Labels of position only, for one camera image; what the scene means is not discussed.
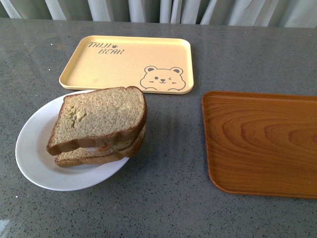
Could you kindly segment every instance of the wood grain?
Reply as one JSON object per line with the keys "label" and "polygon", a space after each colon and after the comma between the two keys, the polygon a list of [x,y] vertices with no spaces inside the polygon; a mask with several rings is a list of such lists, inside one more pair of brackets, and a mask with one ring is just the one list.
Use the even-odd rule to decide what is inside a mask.
{"label": "wood grain", "polygon": [[202,104],[219,189],[317,198],[317,97],[212,91]]}

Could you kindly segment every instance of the white plate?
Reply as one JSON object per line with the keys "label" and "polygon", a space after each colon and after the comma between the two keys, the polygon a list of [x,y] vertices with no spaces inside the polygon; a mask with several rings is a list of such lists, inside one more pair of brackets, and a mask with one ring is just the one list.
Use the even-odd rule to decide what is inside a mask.
{"label": "white plate", "polygon": [[56,191],[72,191],[93,186],[112,176],[129,160],[123,158],[102,165],[68,168],[57,166],[54,163],[54,156],[46,151],[46,144],[64,97],[61,96],[47,103],[30,117],[23,126],[15,147],[16,162],[23,175],[40,187]]}

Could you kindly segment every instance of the table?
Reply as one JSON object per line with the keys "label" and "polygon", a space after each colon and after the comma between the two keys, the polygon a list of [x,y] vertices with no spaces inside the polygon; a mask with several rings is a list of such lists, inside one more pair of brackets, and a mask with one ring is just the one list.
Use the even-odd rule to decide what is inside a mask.
{"label": "table", "polygon": [[[20,172],[15,143],[34,112],[72,92],[58,78],[90,35],[187,40],[194,88],[146,94],[146,139],[115,175],[78,191],[43,189]],[[315,200],[212,184],[201,107],[210,90],[317,95],[316,39],[317,29],[0,19],[1,236],[316,237]]]}

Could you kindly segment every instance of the bear face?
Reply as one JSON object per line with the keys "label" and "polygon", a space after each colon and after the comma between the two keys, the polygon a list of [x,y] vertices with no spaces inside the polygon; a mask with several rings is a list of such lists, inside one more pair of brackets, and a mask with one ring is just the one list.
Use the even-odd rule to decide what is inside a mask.
{"label": "bear face", "polygon": [[171,69],[156,68],[148,66],[144,69],[145,75],[140,84],[145,89],[155,89],[161,91],[180,91],[186,86],[181,74],[183,70],[178,67]]}

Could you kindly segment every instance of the bread slice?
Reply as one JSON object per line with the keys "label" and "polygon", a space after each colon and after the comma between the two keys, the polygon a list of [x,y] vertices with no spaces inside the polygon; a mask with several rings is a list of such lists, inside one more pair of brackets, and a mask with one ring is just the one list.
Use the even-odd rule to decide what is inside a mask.
{"label": "bread slice", "polygon": [[137,139],[125,150],[116,151],[116,145],[102,152],[88,152],[82,148],[61,153],[55,157],[55,163],[60,167],[70,167],[84,164],[104,164],[117,160],[123,157],[132,157],[139,151],[145,136],[145,127],[140,132]]}
{"label": "bread slice", "polygon": [[58,155],[80,147],[108,147],[135,140],[146,118],[145,97],[134,86],[69,95],[64,97],[47,151]]}

